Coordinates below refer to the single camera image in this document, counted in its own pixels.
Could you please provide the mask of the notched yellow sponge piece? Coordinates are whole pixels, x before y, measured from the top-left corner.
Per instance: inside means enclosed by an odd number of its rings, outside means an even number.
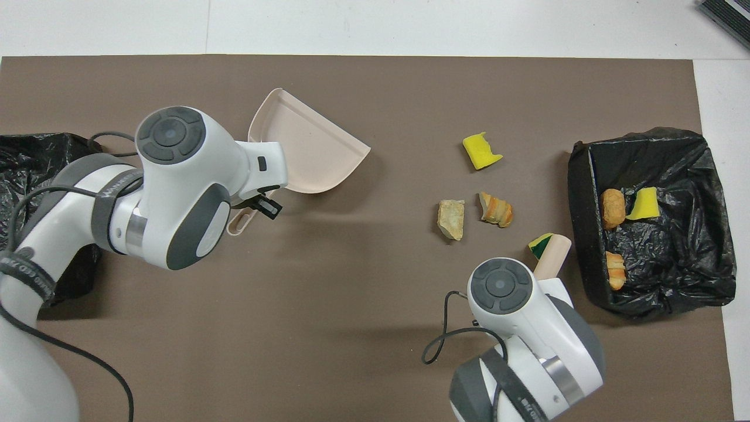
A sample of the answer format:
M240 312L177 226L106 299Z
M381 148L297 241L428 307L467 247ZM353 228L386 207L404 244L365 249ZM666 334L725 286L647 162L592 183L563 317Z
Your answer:
M487 168L487 166L491 166L504 158L502 154L496 154L492 151L486 139L486 131L465 137L462 144L469 156L469 160L471 160L472 166L477 171Z

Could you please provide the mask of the plain yellow sponge piece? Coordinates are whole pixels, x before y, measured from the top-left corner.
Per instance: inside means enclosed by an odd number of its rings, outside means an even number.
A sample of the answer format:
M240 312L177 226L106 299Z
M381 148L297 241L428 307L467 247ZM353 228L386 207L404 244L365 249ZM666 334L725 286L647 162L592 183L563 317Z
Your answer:
M632 210L626 216L626 220L640 220L658 218L660 208L658 203L657 187L646 187L636 192L635 202Z

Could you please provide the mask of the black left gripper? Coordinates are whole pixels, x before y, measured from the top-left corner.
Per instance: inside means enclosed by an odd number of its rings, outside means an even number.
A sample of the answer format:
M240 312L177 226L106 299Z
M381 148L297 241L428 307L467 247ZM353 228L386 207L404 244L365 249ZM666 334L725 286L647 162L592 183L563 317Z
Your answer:
M259 190L259 194L249 199L243 200L241 203L236 204L234 208L251 208L258 213L261 213L264 216L268 217L269 219L274 220L277 218L279 213L281 213L283 206L271 198L274 192L276 192L276 190L279 190L280 188L281 187L279 186L267 186L265 188L262 188Z

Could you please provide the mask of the cream pastry piece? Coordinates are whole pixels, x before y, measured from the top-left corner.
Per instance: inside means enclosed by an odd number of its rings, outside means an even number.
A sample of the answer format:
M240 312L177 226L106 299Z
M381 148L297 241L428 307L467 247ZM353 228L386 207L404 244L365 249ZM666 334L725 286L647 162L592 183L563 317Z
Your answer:
M609 285L614 291L619 291L626 284L626 265L621 254L605 252Z

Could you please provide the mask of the black ribbed device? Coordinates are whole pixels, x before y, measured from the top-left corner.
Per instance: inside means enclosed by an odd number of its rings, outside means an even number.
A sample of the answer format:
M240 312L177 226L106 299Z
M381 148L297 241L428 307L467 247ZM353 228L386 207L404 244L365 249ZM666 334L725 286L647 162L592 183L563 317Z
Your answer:
M697 9L750 50L750 0L697 0Z

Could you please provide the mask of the beige bread chunk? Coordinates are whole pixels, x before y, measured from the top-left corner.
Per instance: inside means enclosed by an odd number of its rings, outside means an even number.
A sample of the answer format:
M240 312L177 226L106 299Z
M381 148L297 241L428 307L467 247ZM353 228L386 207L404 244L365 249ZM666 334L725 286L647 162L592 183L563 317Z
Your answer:
M437 225L448 240L461 241L465 217L465 200L443 199L439 201Z

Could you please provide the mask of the striped orange croissant piece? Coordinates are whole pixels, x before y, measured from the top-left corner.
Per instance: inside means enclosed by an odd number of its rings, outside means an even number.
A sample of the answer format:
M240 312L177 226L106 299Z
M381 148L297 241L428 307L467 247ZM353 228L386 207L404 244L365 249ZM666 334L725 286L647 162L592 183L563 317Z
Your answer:
M478 198L482 208L480 219L483 222L495 224L501 228L507 228L512 224L514 214L510 203L487 192L480 192Z

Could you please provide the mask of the beige brush with black bristles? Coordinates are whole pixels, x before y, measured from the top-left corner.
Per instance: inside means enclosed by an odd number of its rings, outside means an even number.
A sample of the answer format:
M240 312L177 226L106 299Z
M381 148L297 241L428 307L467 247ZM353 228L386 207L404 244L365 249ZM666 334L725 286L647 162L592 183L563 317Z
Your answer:
M550 280L551 278L557 278L568 253L570 253L571 245L572 242L569 238L554 233L533 271L536 279Z

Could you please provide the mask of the brown bread roll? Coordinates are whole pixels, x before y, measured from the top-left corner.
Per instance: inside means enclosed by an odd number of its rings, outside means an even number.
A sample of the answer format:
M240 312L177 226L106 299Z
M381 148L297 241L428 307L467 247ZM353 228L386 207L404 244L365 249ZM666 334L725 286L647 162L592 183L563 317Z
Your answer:
M600 198L602 225L605 230L613 230L626 219L626 201L621 190L607 189Z

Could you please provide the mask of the yellow and green sponge piece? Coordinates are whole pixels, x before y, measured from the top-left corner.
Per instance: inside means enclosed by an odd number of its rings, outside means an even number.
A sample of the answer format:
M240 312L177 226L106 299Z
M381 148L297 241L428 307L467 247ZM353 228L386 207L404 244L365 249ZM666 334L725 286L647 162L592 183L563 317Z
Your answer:
M530 252L537 260L541 259L542 254L546 250L547 244L549 243L553 235L554 233L544 233L528 243L527 247L530 249Z

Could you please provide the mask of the beige plastic dustpan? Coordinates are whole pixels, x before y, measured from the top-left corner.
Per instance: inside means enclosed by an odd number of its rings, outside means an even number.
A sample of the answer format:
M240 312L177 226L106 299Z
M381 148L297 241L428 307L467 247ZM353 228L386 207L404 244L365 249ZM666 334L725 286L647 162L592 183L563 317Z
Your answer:
M370 147L324 115L273 89L262 102L239 147L278 142L287 164L287 190L319 194L334 189L362 163Z

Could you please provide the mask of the bin lined with black bag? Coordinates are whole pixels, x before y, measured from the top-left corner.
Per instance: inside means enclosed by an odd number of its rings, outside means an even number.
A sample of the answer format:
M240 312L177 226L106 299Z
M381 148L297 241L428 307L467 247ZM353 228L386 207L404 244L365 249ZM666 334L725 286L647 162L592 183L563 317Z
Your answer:
M8 222L14 206L33 190L51 184L62 169L92 149L83 137L69 133L0 135L0 250L7 246ZM89 294L96 284L104 252L90 244L73 257L45 306Z
M721 307L735 297L737 262L720 177L705 138L657 127L608 141L577 142L568 161L568 204L584 291L598 307L646 320ZM660 216L602 225L600 198L657 187ZM626 284L614 291L605 252L621 254Z

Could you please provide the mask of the brown table mat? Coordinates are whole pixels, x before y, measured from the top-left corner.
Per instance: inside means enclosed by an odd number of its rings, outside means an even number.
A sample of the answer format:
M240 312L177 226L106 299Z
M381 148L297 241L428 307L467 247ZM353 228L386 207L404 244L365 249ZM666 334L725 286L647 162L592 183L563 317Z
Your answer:
M445 294L571 235L576 142L702 132L689 61L216 55L6 57L0 133L133 134L187 105L244 141L278 87L370 146L343 183L277 192L277 219L182 271L105 253L91 294L41 315L123 374L135 422L455 422L453 371L492 342L462 334L420 362ZM477 171L462 141L482 131L504 158ZM480 192L512 205L509 227L480 219ZM437 225L443 199L465 200L461 241Z

